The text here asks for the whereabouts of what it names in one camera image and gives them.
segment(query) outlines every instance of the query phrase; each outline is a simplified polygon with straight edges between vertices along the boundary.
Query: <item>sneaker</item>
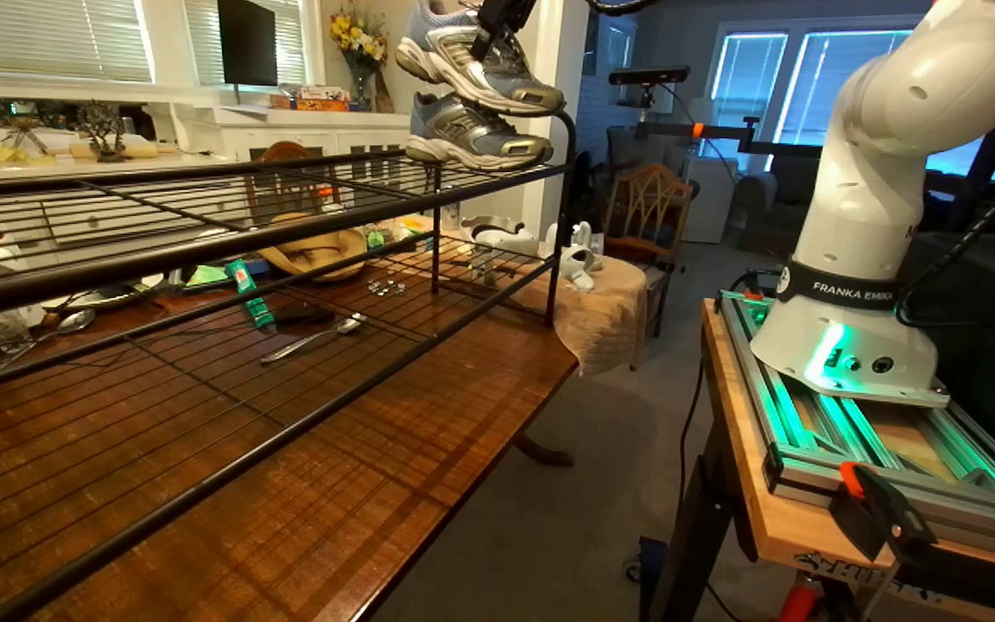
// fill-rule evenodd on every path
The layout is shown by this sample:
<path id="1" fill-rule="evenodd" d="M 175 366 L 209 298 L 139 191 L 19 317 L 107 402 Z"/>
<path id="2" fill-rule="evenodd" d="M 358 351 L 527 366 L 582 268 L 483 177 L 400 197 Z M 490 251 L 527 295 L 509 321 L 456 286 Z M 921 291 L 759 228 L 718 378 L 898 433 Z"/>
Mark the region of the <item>sneaker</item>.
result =
<path id="1" fill-rule="evenodd" d="M 518 135 L 493 109 L 483 109 L 456 94 L 414 98 L 411 139 L 400 145 L 411 159 L 460 159 L 465 168 L 526 168 L 552 157 L 552 145 L 536 135 Z"/>
<path id="2" fill-rule="evenodd" d="M 448 83 L 463 101 L 497 113 L 544 116 L 562 108 L 562 94 L 527 74 L 516 33 L 493 33 L 488 60 L 476 61 L 470 48 L 480 33 L 473 11 L 432 13 L 427 0 L 420 0 L 395 60 L 411 77 Z"/>

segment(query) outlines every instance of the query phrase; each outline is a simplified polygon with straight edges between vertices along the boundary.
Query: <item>floor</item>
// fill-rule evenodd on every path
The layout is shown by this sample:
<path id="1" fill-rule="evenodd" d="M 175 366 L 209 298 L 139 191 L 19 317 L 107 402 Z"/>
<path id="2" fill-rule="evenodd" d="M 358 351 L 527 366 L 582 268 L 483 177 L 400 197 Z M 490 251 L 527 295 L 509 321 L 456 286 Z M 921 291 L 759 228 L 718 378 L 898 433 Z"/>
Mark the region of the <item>floor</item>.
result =
<path id="1" fill-rule="evenodd" d="M 677 436 L 699 373 L 699 304 L 741 268 L 774 266 L 732 244 L 692 244 L 673 276 L 662 336 L 635 373 L 573 378 L 531 423 L 531 436 L 577 455 L 544 470 L 509 451 L 406 578 L 377 622 L 635 622 L 624 564 L 639 534 L 668 538 L 677 503 Z M 688 455 L 709 436 L 701 396 Z M 748 564 L 729 533 L 713 587 L 736 620 L 778 620 L 792 569 Z M 878 620 L 924 620 L 888 606 Z M 704 592 L 699 620 L 729 620 Z"/>

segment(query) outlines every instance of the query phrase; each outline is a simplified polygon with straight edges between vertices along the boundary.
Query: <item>metal shelving rack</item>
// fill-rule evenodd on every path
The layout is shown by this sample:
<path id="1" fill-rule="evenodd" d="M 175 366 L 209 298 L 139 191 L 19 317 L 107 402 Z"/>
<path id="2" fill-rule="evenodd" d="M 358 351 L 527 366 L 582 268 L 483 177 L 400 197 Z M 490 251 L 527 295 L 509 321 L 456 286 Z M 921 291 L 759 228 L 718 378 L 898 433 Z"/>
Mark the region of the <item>metal shelving rack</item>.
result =
<path id="1" fill-rule="evenodd" d="M 9 242 L 19 266 L 0 276 L 0 307 L 71 301 L 78 291 L 261 244 L 432 213 L 432 230 L 255 291 L 274 307 L 323 304 L 369 317 L 358 336 L 331 339 L 293 363 L 258 366 L 296 336 L 255 330 L 243 311 L 252 295 L 209 295 L 187 311 L 0 370 L 0 620 L 26 620 L 526 283 L 544 283 L 552 259 L 488 250 L 499 286 L 476 286 L 476 250 L 448 239 L 440 213 L 557 172 L 562 167 L 476 177 L 381 153 L 0 178 L 0 244 Z M 334 185 L 337 212 L 316 212 L 315 183 Z M 281 212 L 309 219 L 266 225 Z M 404 291 L 373 298 L 364 281 L 308 286 L 352 264 Z M 217 425 L 220 411 L 244 413 L 244 425 Z"/>

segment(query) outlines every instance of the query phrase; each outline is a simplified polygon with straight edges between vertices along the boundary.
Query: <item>wooden table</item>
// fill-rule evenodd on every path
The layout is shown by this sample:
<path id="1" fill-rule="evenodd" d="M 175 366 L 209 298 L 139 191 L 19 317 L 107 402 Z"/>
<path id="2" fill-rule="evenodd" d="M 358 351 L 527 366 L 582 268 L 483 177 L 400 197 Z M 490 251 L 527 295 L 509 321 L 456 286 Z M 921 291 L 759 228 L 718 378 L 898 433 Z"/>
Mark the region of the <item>wooden table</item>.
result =
<path id="1" fill-rule="evenodd" d="M 0 385 L 0 608 L 463 311 L 427 283 L 404 298 L 365 286 L 316 291 L 323 298 L 365 304 L 369 317 L 398 304 L 400 321 L 258 366 L 293 336 L 258 336 L 228 307 Z M 133 314 L 168 314 L 168 301 Z M 537 317 L 497 307 L 100 564 L 33 620 L 356 620 L 569 370 L 573 357 Z"/>
<path id="2" fill-rule="evenodd" d="M 793 568 L 810 578 L 831 578 L 855 587 L 875 587 L 896 564 L 881 554 L 869 564 L 838 533 L 828 507 L 771 494 L 766 446 L 756 428 L 748 388 L 741 379 L 732 336 L 714 301 L 701 307 L 701 349 L 713 379 L 713 436 L 677 501 L 673 544 L 655 585 L 650 620 L 677 622 L 694 620 L 709 569 L 714 568 L 722 534 L 736 517 L 741 550 L 759 564 Z M 995 550 L 965 544 L 941 544 L 944 554 L 985 564 L 995 572 Z M 995 620 L 995 608 L 961 601 L 965 593 L 924 592 L 921 585 L 898 585 L 906 599 L 953 608 L 974 620 Z"/>

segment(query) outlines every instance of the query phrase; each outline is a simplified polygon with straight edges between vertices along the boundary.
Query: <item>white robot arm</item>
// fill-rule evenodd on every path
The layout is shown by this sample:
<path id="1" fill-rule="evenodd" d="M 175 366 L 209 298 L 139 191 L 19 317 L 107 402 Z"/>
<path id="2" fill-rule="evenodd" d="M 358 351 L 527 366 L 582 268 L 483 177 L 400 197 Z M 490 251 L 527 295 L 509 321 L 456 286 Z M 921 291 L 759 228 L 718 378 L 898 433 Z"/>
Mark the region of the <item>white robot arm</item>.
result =
<path id="1" fill-rule="evenodd" d="M 810 206 L 748 342 L 822 393 L 941 408 L 936 344 L 896 317 L 924 157 L 995 128 L 995 0 L 936 0 L 900 48 L 844 89 Z"/>

